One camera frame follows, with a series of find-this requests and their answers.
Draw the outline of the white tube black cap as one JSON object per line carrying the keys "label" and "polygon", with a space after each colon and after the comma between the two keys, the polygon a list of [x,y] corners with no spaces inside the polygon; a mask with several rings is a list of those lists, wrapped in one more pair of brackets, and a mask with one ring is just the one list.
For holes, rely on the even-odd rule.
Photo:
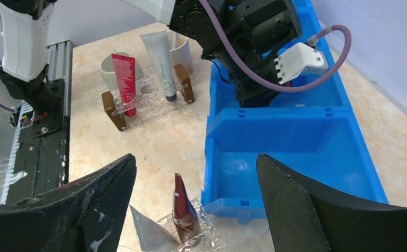
{"label": "white tube black cap", "polygon": [[153,63],[166,100],[169,102],[175,101],[177,99],[177,88],[172,73],[166,31],[141,34],[140,37]]}

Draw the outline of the white tube orange cap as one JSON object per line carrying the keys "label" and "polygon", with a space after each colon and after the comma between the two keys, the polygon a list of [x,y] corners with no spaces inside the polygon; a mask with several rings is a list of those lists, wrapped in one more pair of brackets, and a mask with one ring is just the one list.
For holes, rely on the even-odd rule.
{"label": "white tube orange cap", "polygon": [[169,231],[132,205],[129,208],[142,251],[173,251],[178,248],[178,241]]}

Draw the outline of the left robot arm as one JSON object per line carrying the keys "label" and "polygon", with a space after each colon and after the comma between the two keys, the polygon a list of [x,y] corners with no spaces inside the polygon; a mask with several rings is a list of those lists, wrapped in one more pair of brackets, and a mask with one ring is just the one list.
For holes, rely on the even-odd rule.
{"label": "left robot arm", "polygon": [[[122,31],[123,14],[109,24],[111,1],[88,6],[74,1],[66,16],[56,1],[0,1],[4,55],[0,79],[14,99],[38,111],[58,104],[45,77],[49,40],[71,39],[83,45]],[[174,32],[196,40],[203,59],[218,59],[238,84],[238,101],[245,107],[264,106],[267,95],[303,92],[278,77],[275,53],[301,36],[291,1],[128,1]]]}

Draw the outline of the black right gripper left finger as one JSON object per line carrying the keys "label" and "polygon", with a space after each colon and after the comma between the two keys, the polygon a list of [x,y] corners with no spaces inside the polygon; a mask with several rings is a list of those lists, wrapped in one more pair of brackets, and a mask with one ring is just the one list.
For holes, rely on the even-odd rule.
{"label": "black right gripper left finger", "polygon": [[0,205],[0,251],[116,251],[137,174],[126,154],[46,193]]}

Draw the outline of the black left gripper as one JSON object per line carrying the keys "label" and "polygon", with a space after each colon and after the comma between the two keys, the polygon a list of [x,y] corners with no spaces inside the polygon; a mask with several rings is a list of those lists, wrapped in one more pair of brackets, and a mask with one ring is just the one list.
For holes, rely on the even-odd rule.
{"label": "black left gripper", "polygon": [[234,85],[242,108],[267,107],[279,95],[252,78],[278,83],[274,59],[278,51],[302,34],[292,1],[203,1],[211,21],[210,42],[203,59],[218,60],[228,72],[224,82]]}

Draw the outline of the clear textured acrylic tray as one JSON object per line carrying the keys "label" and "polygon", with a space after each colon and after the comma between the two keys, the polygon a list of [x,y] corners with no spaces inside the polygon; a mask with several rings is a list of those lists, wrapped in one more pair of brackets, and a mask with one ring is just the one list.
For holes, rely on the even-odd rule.
{"label": "clear textured acrylic tray", "polygon": [[197,198],[190,201],[193,222],[178,227],[174,214],[158,221],[129,206],[142,251],[227,251],[221,236]]}

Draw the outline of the clear holder with wooden ends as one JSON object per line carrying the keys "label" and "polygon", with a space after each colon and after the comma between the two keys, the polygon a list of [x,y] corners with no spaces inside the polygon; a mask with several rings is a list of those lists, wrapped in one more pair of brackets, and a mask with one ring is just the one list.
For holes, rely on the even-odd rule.
{"label": "clear holder with wooden ends", "polygon": [[144,70],[145,77],[136,81],[136,96],[129,103],[124,103],[118,89],[110,90],[107,86],[100,87],[94,96],[93,102],[97,109],[105,112],[111,122],[119,131],[126,131],[143,125],[144,123],[160,119],[168,113],[192,104],[191,80],[199,72],[199,64],[192,60],[189,78],[178,76],[173,71],[174,81],[177,85],[177,99],[167,101],[155,69],[150,66]]}

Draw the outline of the cream speckled ceramic mug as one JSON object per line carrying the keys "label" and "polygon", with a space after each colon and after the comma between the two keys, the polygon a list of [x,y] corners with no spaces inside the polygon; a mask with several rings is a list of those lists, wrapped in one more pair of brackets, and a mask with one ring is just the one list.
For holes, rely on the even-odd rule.
{"label": "cream speckled ceramic mug", "polygon": [[[108,55],[102,61],[100,70],[101,70],[102,78],[105,81],[106,87],[109,90],[118,89],[116,72],[114,69],[111,55]],[[136,76],[136,81],[143,79],[145,77],[144,71],[137,60],[135,61],[135,76]]]}

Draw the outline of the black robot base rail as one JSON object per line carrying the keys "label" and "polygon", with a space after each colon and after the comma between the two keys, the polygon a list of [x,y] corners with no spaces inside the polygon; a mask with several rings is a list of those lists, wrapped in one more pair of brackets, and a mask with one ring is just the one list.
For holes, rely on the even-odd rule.
{"label": "black robot base rail", "polygon": [[61,99],[48,116],[23,103],[13,138],[0,204],[11,205],[53,190],[69,180],[72,74],[71,41],[47,47],[49,86]]}

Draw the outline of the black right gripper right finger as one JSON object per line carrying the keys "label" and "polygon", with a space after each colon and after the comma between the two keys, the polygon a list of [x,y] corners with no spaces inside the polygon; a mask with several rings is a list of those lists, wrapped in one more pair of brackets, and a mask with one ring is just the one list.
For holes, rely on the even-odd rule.
{"label": "black right gripper right finger", "polygon": [[407,251],[407,207],[357,197],[260,154],[274,251]]}

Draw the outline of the white ceramic mug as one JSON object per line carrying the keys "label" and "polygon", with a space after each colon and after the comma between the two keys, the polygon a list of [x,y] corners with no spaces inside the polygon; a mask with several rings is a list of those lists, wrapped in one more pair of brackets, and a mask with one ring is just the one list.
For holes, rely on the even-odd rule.
{"label": "white ceramic mug", "polygon": [[191,75],[193,69],[189,39],[186,36],[177,33],[178,34],[177,47],[174,50],[172,50],[171,49],[172,32],[173,31],[167,32],[172,66],[174,67],[176,65],[182,65],[182,67],[185,69],[188,75]]}

